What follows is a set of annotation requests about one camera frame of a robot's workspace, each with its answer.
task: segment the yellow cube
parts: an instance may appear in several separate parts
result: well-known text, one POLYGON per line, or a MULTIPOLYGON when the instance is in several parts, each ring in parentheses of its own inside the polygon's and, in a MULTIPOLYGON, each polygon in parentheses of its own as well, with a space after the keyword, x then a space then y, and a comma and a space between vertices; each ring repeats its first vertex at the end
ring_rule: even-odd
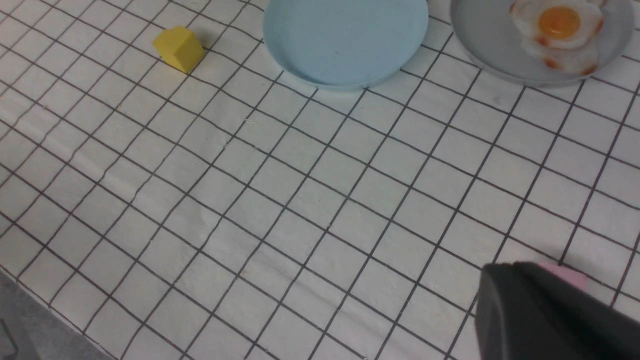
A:
POLYGON ((162 30, 153 45, 167 64, 186 73, 193 70, 204 55, 196 35, 184 26, 162 30))

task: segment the blue plate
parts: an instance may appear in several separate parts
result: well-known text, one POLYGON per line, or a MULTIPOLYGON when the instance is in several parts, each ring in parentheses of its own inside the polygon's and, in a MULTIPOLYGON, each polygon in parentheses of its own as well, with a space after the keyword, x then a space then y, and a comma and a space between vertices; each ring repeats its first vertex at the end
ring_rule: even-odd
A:
POLYGON ((425 0, 271 0, 264 43, 286 71, 320 88, 365 88, 413 56, 427 31, 425 0))

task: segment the gray floor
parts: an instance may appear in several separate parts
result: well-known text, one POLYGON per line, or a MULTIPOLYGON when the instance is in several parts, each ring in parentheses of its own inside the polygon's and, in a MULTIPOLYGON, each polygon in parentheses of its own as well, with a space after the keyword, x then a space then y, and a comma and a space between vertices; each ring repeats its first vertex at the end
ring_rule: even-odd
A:
POLYGON ((15 308, 20 312, 22 323, 42 360, 112 359, 58 320, 2 273, 0 286, 12 297, 15 308))

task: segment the fried egg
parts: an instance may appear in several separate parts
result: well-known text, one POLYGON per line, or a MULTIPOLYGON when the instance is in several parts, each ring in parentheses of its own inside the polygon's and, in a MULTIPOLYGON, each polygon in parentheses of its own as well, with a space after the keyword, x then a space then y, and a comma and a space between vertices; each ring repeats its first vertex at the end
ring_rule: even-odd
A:
POLYGON ((553 49, 583 46, 604 23, 600 8, 586 0, 515 0, 509 12, 523 37, 553 49))
POLYGON ((586 0, 589 4, 594 4, 598 7, 603 7, 607 4, 607 0, 586 0))
POLYGON ((577 49, 557 50, 544 47, 531 39, 522 38, 522 49, 547 67, 567 74, 586 76, 598 68, 598 47, 589 40, 577 49))

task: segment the egg yolk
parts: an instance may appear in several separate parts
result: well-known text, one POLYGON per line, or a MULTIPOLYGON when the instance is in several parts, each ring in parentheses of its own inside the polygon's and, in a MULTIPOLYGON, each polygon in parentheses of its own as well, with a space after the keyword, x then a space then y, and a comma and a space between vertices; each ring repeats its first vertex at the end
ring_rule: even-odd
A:
POLYGON ((554 6, 540 15, 538 27, 552 38, 568 38, 580 28, 580 15, 566 6, 554 6))

